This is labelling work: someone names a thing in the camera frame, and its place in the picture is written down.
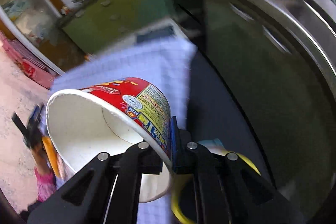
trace cabinet door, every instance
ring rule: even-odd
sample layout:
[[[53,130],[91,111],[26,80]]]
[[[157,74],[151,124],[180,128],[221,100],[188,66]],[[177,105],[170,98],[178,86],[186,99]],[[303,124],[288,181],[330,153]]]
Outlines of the cabinet door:
[[[167,14],[164,0],[98,0],[63,29],[83,51],[95,53]]]
[[[207,55],[251,122],[277,187],[309,218],[330,190],[335,165],[328,99],[305,60],[268,22],[236,0],[205,2]]]

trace red paper cup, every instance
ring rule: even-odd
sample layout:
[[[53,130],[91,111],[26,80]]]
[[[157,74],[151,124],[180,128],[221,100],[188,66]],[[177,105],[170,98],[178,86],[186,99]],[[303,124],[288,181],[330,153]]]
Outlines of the red paper cup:
[[[78,172],[100,152],[124,153],[145,140],[164,162],[159,175],[143,174],[140,202],[163,196],[172,173],[167,99],[134,77],[82,90],[54,93],[46,107],[47,129],[64,162]]]

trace floor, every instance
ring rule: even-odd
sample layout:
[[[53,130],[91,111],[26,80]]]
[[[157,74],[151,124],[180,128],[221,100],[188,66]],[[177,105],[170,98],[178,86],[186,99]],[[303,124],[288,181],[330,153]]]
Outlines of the floor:
[[[0,47],[0,188],[17,212],[36,200],[37,189],[34,160],[11,116],[15,111],[26,123],[34,105],[47,101],[47,94]]]

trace orange object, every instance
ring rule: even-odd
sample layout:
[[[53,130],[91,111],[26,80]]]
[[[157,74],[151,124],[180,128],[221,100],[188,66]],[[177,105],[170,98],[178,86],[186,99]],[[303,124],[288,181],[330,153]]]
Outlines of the orange object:
[[[47,153],[50,165],[54,171],[54,174],[56,177],[60,178],[60,173],[59,173],[58,164],[57,164],[57,152],[55,150],[55,147],[48,136],[43,136],[42,142],[44,145],[44,149]]]

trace lavender cloth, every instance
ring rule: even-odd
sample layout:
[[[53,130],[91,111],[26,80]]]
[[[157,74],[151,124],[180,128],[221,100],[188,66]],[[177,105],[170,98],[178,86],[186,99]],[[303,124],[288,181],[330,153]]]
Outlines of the lavender cloth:
[[[186,39],[164,37],[103,55],[56,78],[50,95],[63,89],[82,89],[124,77],[142,78],[165,95],[171,115],[176,116],[179,128],[185,129],[190,63],[196,50],[196,46]],[[41,129],[46,132],[45,115]],[[59,188],[64,182],[57,179],[56,183]],[[150,203],[140,203],[137,223],[171,223],[169,195]]]

